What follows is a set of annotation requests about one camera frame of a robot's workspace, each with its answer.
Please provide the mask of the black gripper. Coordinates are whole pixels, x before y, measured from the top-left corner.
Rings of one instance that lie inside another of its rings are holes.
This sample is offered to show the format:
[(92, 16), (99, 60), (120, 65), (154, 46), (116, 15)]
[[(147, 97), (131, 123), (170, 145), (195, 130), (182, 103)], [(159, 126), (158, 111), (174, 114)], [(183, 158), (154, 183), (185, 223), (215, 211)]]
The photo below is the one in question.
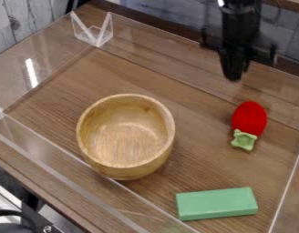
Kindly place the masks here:
[(206, 27), (201, 30), (199, 44), (219, 51), (225, 77), (230, 81), (239, 81), (251, 61), (269, 66), (278, 62), (278, 43), (264, 33), (258, 33), (247, 42), (237, 42), (225, 39), (221, 28)]

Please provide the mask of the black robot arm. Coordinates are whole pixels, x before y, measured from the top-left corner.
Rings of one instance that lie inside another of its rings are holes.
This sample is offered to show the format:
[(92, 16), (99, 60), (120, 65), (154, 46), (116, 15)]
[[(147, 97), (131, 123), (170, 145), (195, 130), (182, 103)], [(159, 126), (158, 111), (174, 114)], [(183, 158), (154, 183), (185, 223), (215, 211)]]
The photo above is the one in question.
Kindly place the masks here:
[(225, 78), (238, 82), (251, 61), (277, 63), (278, 45), (261, 32), (262, 0), (218, 0), (221, 26), (201, 29), (199, 46), (218, 52)]

